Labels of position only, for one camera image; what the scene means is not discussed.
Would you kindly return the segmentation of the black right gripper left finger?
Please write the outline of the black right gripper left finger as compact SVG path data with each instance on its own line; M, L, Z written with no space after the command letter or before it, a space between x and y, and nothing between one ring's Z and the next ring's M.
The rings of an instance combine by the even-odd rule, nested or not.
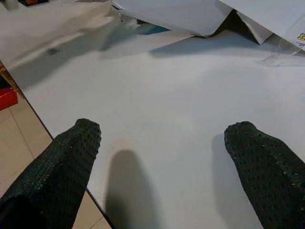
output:
M0 227L71 229L100 143L99 124L85 118L56 136L0 198Z

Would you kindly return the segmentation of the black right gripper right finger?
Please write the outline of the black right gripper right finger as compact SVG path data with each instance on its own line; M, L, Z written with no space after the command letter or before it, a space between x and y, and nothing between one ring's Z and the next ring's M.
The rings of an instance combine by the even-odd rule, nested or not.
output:
M224 132L225 148L265 229L305 227L305 164L280 139L243 121Z

